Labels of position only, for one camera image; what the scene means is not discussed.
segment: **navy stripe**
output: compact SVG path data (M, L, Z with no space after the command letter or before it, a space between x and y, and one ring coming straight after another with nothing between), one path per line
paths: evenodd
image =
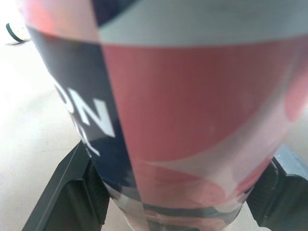
M126 196L140 200L101 46L28 29L49 72L66 93L67 88L74 89L93 111L96 110L93 98L105 101L115 138L105 135L90 117L91 126L84 124L77 110L71 116L83 127L92 147L100 152L100 157L92 153L92 161L101 178L121 193L122 186L132 188L133 192Z
M136 0L92 0L98 25L101 26L117 17L134 2Z

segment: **red and navy cup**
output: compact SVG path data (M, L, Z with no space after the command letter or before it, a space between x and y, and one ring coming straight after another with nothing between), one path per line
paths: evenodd
M308 98L306 0L20 0L135 231L221 231Z

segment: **beige floor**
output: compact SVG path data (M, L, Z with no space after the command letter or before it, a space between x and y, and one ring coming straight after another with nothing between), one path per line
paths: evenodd
M54 169L79 141L50 75L32 42L12 45L4 23L13 5L0 7L0 229L20 231ZM287 138L308 164L308 112ZM106 231L129 231L113 203ZM228 231L265 231L244 206Z

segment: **white stripe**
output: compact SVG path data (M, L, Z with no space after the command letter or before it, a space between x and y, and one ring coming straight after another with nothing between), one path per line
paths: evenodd
M199 46L308 34L308 0L140 0L100 28L103 43Z

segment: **floor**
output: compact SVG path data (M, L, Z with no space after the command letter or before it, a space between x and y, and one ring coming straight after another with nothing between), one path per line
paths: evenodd
M18 231L79 137L34 44L13 45L7 36L4 24L17 17L13 5L0 8L0 227ZM286 139L308 164L307 139L308 110ZM113 202L110 206L102 230L131 230ZM245 205L226 230L268 229L257 226Z

